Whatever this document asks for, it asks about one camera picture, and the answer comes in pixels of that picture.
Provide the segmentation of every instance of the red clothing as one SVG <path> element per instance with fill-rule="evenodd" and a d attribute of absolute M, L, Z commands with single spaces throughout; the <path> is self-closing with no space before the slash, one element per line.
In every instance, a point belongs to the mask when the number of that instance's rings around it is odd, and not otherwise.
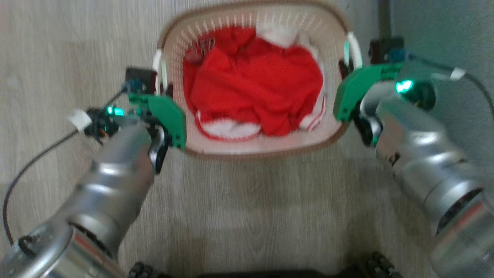
<path fill-rule="evenodd" d="M 188 51 L 183 70 L 185 98 L 201 122 L 256 123 L 269 136 L 298 129 L 323 86 L 308 50 L 272 45 L 256 38 L 255 29 L 233 27 L 203 36 Z"/>

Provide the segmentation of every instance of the wall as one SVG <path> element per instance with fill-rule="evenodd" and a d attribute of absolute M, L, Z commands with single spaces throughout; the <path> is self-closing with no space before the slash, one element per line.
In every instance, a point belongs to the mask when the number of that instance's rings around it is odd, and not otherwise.
<path fill-rule="evenodd" d="M 406 47 L 434 61 L 458 66 L 494 89 L 494 2 L 392 1 L 392 27 Z M 403 78 L 428 78 L 437 72 L 407 65 Z M 494 120 L 480 91 L 469 81 L 434 81 L 439 103 L 432 111 L 487 177 L 494 166 Z"/>

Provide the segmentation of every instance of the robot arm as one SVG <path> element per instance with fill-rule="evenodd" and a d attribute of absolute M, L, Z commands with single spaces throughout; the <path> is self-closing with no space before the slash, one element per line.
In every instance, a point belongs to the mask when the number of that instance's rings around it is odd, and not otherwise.
<path fill-rule="evenodd" d="M 399 95 L 384 98 L 376 117 L 377 155 L 436 235 L 431 264 L 440 277 L 494 277 L 494 211 L 483 178 L 424 110 Z"/>
<path fill-rule="evenodd" d="M 145 123 L 126 126 L 103 146 L 55 215 L 20 238 L 0 277 L 126 277 L 119 246 L 154 181 Z"/>
<path fill-rule="evenodd" d="M 431 264 L 444 278 L 494 277 L 494 198 L 446 128 L 427 111 L 428 82 L 396 82 L 403 42 L 371 43 L 377 64 L 353 71 L 340 87 L 334 115 L 353 120 L 363 142 L 393 170 L 398 186 L 423 211 L 436 244 Z"/>

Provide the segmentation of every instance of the clothes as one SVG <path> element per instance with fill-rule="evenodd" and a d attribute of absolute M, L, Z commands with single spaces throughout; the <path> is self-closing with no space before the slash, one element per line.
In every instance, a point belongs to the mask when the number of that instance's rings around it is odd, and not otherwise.
<path fill-rule="evenodd" d="M 268 42 L 280 39 L 281 46 Z M 284 136 L 314 128 L 325 111 L 324 80 L 313 57 L 317 51 L 304 43 L 308 39 L 293 32 L 256 34 L 237 27 L 199 39 L 186 53 L 183 79 L 187 104 L 204 135 L 247 140 L 259 132 Z"/>

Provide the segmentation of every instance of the white tape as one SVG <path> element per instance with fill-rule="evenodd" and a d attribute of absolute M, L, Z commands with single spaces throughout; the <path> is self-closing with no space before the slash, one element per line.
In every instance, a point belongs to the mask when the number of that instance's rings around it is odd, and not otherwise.
<path fill-rule="evenodd" d="M 74 126 L 76 126 L 79 132 L 83 132 L 85 128 L 92 124 L 91 118 L 86 114 L 86 112 L 80 109 L 74 109 L 74 111 L 72 111 L 67 118 L 74 124 Z"/>
<path fill-rule="evenodd" d="M 451 72 L 450 79 L 460 80 L 465 75 L 465 73 L 466 71 L 464 69 L 454 68 L 453 72 Z"/>

